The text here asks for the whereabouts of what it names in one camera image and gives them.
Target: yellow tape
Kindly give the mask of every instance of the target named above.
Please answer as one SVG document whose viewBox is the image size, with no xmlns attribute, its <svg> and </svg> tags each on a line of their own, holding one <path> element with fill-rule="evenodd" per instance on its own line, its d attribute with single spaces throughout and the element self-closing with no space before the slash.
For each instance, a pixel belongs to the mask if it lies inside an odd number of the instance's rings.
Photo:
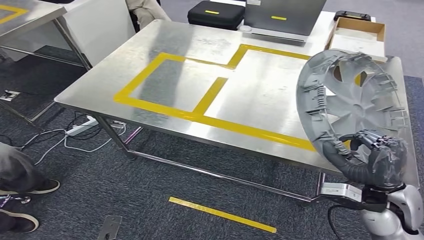
<svg viewBox="0 0 424 240">
<path fill-rule="evenodd" d="M 219 12 L 217 12 L 217 11 L 209 11 L 209 10 L 206 10 L 206 11 L 204 11 L 205 13 L 208 13 L 208 14 L 220 14 Z"/>
<path fill-rule="evenodd" d="M 214 99 L 217 97 L 218 93 L 224 87 L 224 84 L 227 82 L 228 78 L 218 77 L 197 106 L 194 108 L 193 113 L 204 115 L 206 110 L 208 110 L 209 106 L 212 104 Z"/>
<path fill-rule="evenodd" d="M 283 20 L 283 21 L 286 21 L 287 20 L 287 18 L 281 17 L 281 16 L 271 16 L 271 18 L 272 19 L 277 19 L 277 20 Z"/>
<path fill-rule="evenodd" d="M 10 11 L 10 12 L 14 12 L 9 16 L 3 17 L 2 19 L 0 19 L 0 24 L 4 24 L 5 22 L 8 22 L 16 17 L 19 17 L 22 14 L 25 14 L 26 12 L 28 12 L 28 10 L 23 9 L 23 8 L 18 8 L 18 7 L 14 7 L 14 6 L 6 6 L 6 5 L 1 5 L 0 4 L 0 10 L 6 10 L 6 11 Z"/>
<path fill-rule="evenodd" d="M 218 93 L 220 92 L 224 84 L 226 83 L 227 78 L 218 77 L 192 112 L 130 97 L 130 94 L 145 79 L 147 79 L 147 77 L 150 74 L 152 74 L 155 71 L 155 69 L 157 69 L 165 60 L 171 60 L 176 62 L 184 62 L 185 60 L 191 60 L 191 61 L 196 61 L 198 63 L 216 65 L 216 66 L 221 66 L 228 69 L 235 69 L 248 50 L 260 51 L 264 53 L 276 54 L 276 55 L 298 58 L 303 60 L 309 59 L 309 56 L 303 55 L 303 54 L 280 51 L 280 50 L 246 45 L 246 44 L 240 45 L 237 52 L 233 55 L 233 57 L 230 59 L 228 64 L 209 62 L 209 61 L 204 61 L 204 60 L 199 60 L 194 58 L 185 58 L 183 56 L 177 56 L 177 55 L 172 55 L 169 53 L 162 52 L 143 71 L 141 71 L 127 86 L 125 86 L 121 91 L 115 94 L 113 99 L 117 103 L 130 105 L 132 107 L 144 109 L 154 113 L 163 114 L 163 115 L 167 115 L 167 116 L 171 116 L 175 118 L 181 118 L 181 119 L 189 120 L 192 122 L 197 122 L 197 123 L 209 125 L 212 127 L 236 132 L 239 134 L 244 134 L 244 135 L 248 135 L 248 136 L 252 136 L 252 137 L 256 137 L 260 139 L 265 139 L 265 140 L 277 142 L 280 144 L 286 144 L 289 146 L 293 146 L 293 147 L 314 152 L 315 151 L 314 146 L 312 145 L 310 141 L 306 139 L 302 139 L 302 138 L 298 138 L 294 136 L 288 136 L 288 135 L 284 135 L 284 134 L 280 134 L 280 133 L 252 127 L 252 126 L 246 126 L 243 124 L 226 121 L 226 120 L 222 120 L 222 119 L 218 119 L 214 117 L 204 116 L 205 112 L 208 110 L 209 106 L 212 104 L 213 100 L 218 95 Z"/>
<path fill-rule="evenodd" d="M 275 227 L 268 226 L 268 225 L 262 224 L 260 222 L 252 221 L 252 220 L 249 220 L 249 219 L 246 219 L 246 218 L 243 218 L 243 217 L 239 217 L 239 216 L 236 216 L 236 215 L 232 215 L 232 214 L 229 214 L 229 213 L 226 213 L 226 212 L 223 212 L 223 211 L 215 210 L 215 209 L 212 209 L 212 208 L 209 208 L 209 207 L 206 207 L 206 206 L 202 206 L 202 205 L 199 205 L 199 204 L 196 204 L 196 203 L 184 201 L 184 200 L 172 197 L 172 196 L 169 198 L 169 201 L 171 203 L 179 204 L 179 205 L 186 206 L 186 207 L 189 207 L 189 208 L 192 208 L 192 209 L 196 209 L 196 210 L 208 213 L 208 214 L 219 216 L 221 218 L 225 218 L 225 219 L 229 219 L 229 220 L 239 222 L 239 223 L 242 223 L 242 224 L 245 224 L 245 225 L 249 225 L 249 226 L 257 228 L 257 229 L 262 229 L 264 231 L 271 232 L 273 234 L 275 234 L 277 232 L 277 229 Z"/>
</svg>

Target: power strip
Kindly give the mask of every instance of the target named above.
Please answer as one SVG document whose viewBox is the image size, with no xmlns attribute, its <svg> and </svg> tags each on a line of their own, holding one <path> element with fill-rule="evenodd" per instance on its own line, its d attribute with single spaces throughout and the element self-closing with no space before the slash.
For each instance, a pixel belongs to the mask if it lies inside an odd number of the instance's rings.
<svg viewBox="0 0 424 240">
<path fill-rule="evenodd" d="M 87 130 L 91 129 L 92 127 L 95 127 L 99 124 L 97 122 L 97 120 L 90 115 L 87 115 L 87 119 L 88 119 L 88 121 L 84 122 L 83 124 L 73 126 L 71 130 L 68 130 L 66 132 L 66 134 L 68 136 L 75 136 L 75 135 L 83 133 L 83 132 L 85 132 L 85 131 L 87 131 Z M 124 125 L 125 125 L 125 123 L 123 123 L 121 121 L 113 121 L 110 126 L 112 128 L 116 128 L 116 129 L 123 129 Z"/>
</svg>

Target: robotic arm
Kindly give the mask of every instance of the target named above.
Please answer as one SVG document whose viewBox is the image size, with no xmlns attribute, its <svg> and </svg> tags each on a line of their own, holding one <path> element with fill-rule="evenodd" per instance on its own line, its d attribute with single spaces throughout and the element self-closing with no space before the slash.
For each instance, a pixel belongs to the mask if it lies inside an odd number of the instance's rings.
<svg viewBox="0 0 424 240">
<path fill-rule="evenodd" d="M 370 150 L 367 163 L 355 164 L 352 160 L 356 156 L 341 154 L 334 142 L 325 141 L 322 145 L 324 156 L 346 178 L 365 187 L 361 202 L 331 196 L 328 192 L 325 195 L 345 208 L 360 210 L 362 222 L 373 240 L 424 240 L 419 231 L 424 217 L 422 197 L 414 186 L 402 182 L 406 142 L 375 130 L 361 130 L 339 140 L 350 141 L 352 151 L 357 151 L 361 145 Z"/>
<path fill-rule="evenodd" d="M 365 185 L 393 189 L 403 185 L 402 178 L 407 159 L 407 144 L 398 137 L 381 135 L 374 130 L 362 130 L 344 135 L 340 141 L 350 140 L 350 149 L 357 151 L 365 145 L 370 151 L 368 163 L 354 164 L 352 153 L 339 154 L 332 142 L 322 145 L 324 156 L 349 180 Z"/>
</svg>

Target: black case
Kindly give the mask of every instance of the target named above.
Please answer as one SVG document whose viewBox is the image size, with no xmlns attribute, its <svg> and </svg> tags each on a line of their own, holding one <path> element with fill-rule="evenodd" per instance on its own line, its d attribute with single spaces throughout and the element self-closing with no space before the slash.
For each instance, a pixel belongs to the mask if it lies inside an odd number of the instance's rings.
<svg viewBox="0 0 424 240">
<path fill-rule="evenodd" d="M 190 24 L 237 30 L 245 16 L 245 7 L 214 1 L 201 1 L 188 11 Z"/>
</svg>

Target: black device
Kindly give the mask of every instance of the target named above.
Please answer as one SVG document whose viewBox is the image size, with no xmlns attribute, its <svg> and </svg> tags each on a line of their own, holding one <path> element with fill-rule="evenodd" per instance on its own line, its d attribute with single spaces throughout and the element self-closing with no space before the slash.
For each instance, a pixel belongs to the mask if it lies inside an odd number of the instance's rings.
<svg viewBox="0 0 424 240">
<path fill-rule="evenodd" d="M 337 21 L 340 17 L 348 19 L 359 19 L 371 22 L 371 16 L 365 13 L 353 12 L 353 11 L 338 11 L 335 13 L 334 21 Z"/>
<path fill-rule="evenodd" d="M 214 1 L 201 1 L 188 11 L 190 24 L 237 30 L 245 15 L 245 7 Z"/>
</svg>

